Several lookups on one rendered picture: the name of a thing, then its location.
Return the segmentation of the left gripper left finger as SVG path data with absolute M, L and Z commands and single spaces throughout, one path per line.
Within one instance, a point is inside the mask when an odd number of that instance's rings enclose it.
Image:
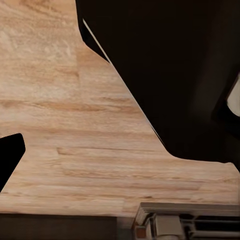
M 26 151 L 21 133 L 0 138 L 0 192 Z

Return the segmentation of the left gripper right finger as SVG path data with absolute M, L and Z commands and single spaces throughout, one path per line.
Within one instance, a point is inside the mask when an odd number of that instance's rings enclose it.
M 240 135 L 229 133 L 224 150 L 240 172 Z

